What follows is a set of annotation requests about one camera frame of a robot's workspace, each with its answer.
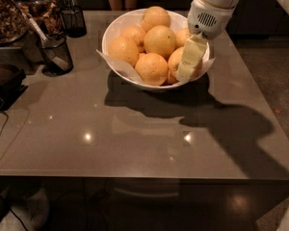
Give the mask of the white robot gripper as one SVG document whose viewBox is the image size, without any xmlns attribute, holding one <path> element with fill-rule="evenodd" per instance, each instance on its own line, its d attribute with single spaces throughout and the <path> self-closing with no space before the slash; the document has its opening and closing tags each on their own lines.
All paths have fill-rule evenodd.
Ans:
<svg viewBox="0 0 289 231">
<path fill-rule="evenodd" d="M 202 0 L 193 0 L 188 12 L 188 28 L 192 34 L 185 42 L 176 79 L 187 83 L 198 77 L 207 40 L 216 38 L 226 27 L 234 9 L 223 9 Z"/>
</svg>

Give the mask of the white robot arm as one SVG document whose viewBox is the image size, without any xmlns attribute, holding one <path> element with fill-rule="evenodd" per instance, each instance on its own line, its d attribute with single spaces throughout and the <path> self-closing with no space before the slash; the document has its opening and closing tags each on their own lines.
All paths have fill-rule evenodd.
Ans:
<svg viewBox="0 0 289 231">
<path fill-rule="evenodd" d="M 289 15 L 289 0 L 276 0 Z M 191 36 L 185 42 L 176 79 L 187 83 L 197 72 L 209 39 L 216 38 L 226 27 L 239 0 L 193 0 L 187 16 Z"/>
</svg>

